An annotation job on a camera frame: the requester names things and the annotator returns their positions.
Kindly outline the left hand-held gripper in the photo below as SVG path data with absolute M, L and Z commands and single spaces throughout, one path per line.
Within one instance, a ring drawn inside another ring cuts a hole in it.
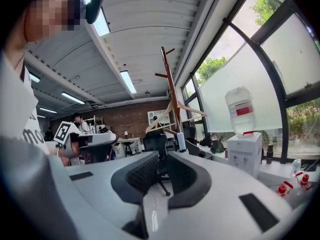
M 66 157 L 77 157 L 78 155 L 73 151 L 72 143 L 78 142 L 80 147 L 93 147 L 101 145 L 111 145 L 117 141 L 117 136 L 112 132 L 98 133 L 98 134 L 84 134 L 80 135 L 81 131 L 73 122 L 62 121 L 55 133 L 54 141 L 64 150 Z

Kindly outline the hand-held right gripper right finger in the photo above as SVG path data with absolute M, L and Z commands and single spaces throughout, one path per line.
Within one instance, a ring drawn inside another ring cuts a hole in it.
M 291 207 L 246 172 L 220 162 L 170 152 L 173 196 L 153 240 L 280 240 Z

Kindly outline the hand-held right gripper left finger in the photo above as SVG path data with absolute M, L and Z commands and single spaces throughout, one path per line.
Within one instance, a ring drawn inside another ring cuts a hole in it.
M 68 167 L 67 173 L 85 201 L 124 231 L 146 230 L 143 198 L 157 178 L 158 153 Z

